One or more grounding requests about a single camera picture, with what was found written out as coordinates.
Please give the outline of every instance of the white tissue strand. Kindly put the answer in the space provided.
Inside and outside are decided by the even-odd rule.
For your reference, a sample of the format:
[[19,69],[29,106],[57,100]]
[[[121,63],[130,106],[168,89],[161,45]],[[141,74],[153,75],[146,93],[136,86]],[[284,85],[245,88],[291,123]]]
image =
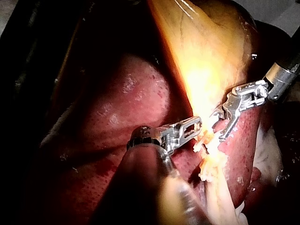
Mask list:
[[261,181],[276,186],[276,177],[282,169],[282,162],[273,127],[266,133],[261,127],[258,128],[253,167],[262,173]]
[[244,204],[235,209],[231,199],[223,172],[228,156],[218,150],[220,135],[220,132],[215,133],[205,144],[207,152],[201,142],[194,147],[194,151],[198,151],[202,158],[199,177],[205,181],[207,212],[215,225],[248,225],[246,216],[241,213]]

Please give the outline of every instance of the metal grasper jaw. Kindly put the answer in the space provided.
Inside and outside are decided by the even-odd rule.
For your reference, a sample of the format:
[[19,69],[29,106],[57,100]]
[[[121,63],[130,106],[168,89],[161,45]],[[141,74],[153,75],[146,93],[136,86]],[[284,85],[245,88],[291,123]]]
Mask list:
[[213,115],[229,120],[219,137],[224,142],[237,124],[242,111],[265,104],[268,96],[268,84],[264,80],[237,86],[227,94],[227,101],[216,108]]
[[161,134],[161,146],[167,150],[169,155],[172,155],[175,149],[198,136],[201,129],[202,120],[199,116],[158,127]]

